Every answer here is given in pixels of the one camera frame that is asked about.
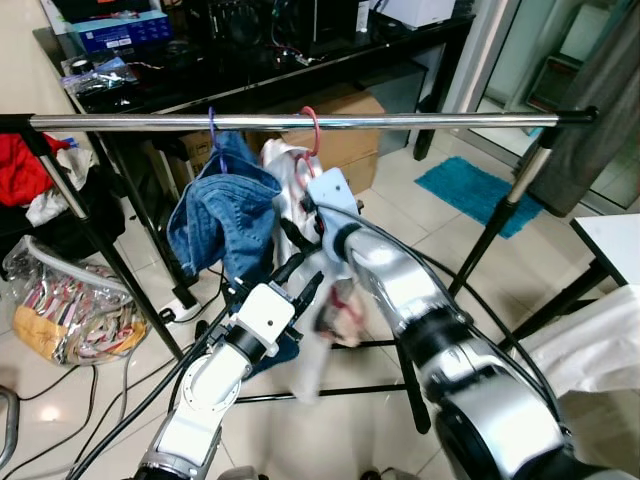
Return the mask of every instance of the small white box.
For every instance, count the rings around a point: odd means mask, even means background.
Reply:
[[[370,0],[370,8],[378,0]],[[378,12],[412,28],[449,20],[455,0],[382,0]]]

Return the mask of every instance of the desk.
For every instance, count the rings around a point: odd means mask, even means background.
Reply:
[[[444,44],[432,92],[427,101],[421,104],[425,111],[440,111],[473,16],[447,20],[441,24],[407,31],[399,36],[380,34],[376,23],[378,21],[377,15],[371,15],[369,33],[358,34],[351,48],[331,53],[309,66],[291,58],[290,61],[279,64],[277,69],[265,68],[260,61],[246,62],[242,58],[235,62],[221,60],[215,56],[207,56],[203,50],[201,61],[175,69],[166,64],[166,58],[162,55],[167,44],[115,51],[126,62],[142,62],[152,66],[158,66],[160,62],[162,69],[151,69],[138,63],[135,66],[135,73],[140,79],[138,84],[119,89],[107,97],[80,99],[72,95],[70,99],[79,113],[204,113],[211,104],[215,105],[219,113],[255,112],[335,83],[354,81],[361,75],[386,68],[426,49]],[[59,77],[64,75],[60,62],[81,53],[70,36],[56,37],[50,28],[34,30],[33,35]],[[433,131],[421,132],[414,150],[416,159],[426,157],[432,136]],[[164,203],[165,210],[168,211],[173,205],[171,202],[159,201],[162,191],[158,191],[158,188],[151,188],[151,199],[143,198],[140,182],[136,184],[134,181],[136,169],[146,168],[146,177],[143,177],[147,179],[153,174],[149,162],[138,148],[139,143],[148,138],[148,135],[133,132],[89,134],[101,163],[113,162],[124,177],[124,193],[129,197],[177,285],[174,293],[188,306],[195,300],[186,287],[195,279],[185,278],[164,238],[163,230],[168,217],[166,211],[154,213],[160,203]]]
[[[640,285],[640,214],[575,218],[571,226],[595,255],[589,269],[513,333],[518,340],[544,327],[608,276],[619,286]],[[507,342],[500,347],[509,347]]]

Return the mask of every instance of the metal rail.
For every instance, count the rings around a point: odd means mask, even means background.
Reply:
[[[589,111],[557,113],[437,113],[395,115],[320,115],[323,130],[343,129],[447,129],[555,127],[592,121]],[[29,120],[37,131],[187,131],[209,128],[207,115],[34,115]],[[305,115],[216,115],[218,130],[284,131],[311,129]]]

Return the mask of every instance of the blue box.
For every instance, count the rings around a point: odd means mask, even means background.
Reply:
[[[159,10],[142,12],[138,18],[91,20],[72,27],[88,53],[173,38],[169,18]]]

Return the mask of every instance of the white table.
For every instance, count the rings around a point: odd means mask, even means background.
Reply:
[[[571,226],[596,258],[586,272],[513,332],[517,339],[565,313],[608,276],[620,286],[640,285],[640,214],[576,218]]]

